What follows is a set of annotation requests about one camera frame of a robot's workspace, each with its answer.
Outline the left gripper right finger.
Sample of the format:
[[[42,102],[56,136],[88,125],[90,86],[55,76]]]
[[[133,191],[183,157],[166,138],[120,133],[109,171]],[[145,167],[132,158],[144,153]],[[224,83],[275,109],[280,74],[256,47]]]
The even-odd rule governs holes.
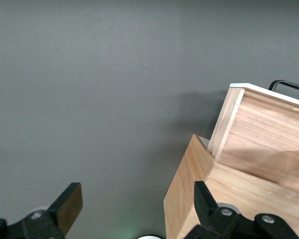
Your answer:
[[[200,224],[186,239],[299,239],[277,215],[257,214],[250,220],[232,207],[220,207],[203,181],[194,182],[194,208]]]

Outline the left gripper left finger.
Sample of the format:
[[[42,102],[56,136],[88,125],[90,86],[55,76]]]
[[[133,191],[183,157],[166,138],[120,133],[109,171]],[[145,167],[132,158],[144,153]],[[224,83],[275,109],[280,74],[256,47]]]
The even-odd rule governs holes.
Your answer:
[[[47,208],[8,225],[0,218],[0,239],[66,239],[83,208],[81,183],[71,183]]]

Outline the white-fronted wooden drawer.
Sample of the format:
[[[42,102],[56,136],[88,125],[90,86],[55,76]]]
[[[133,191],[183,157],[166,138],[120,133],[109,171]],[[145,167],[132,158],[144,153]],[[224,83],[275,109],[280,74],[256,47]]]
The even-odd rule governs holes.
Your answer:
[[[299,100],[232,83],[208,149],[219,164],[299,193]]]

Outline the black metal drawer handle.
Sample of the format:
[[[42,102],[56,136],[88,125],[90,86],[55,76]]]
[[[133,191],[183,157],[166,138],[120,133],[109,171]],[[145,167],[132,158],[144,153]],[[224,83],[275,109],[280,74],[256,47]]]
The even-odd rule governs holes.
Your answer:
[[[289,82],[289,81],[285,81],[285,80],[274,80],[271,82],[270,86],[269,86],[269,90],[270,91],[275,91],[278,85],[283,85],[283,86],[287,86],[290,87],[292,89],[296,89],[299,91],[299,85]]]

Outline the wooden drawer cabinet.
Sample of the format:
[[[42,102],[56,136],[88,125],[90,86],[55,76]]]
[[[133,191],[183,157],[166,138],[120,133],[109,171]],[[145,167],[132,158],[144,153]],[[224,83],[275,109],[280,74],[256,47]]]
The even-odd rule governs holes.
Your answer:
[[[183,239],[199,224],[194,208],[194,182],[204,181],[218,203],[236,206],[253,220],[269,213],[283,218],[299,236],[299,194],[215,163],[194,134],[163,201],[166,239]]]

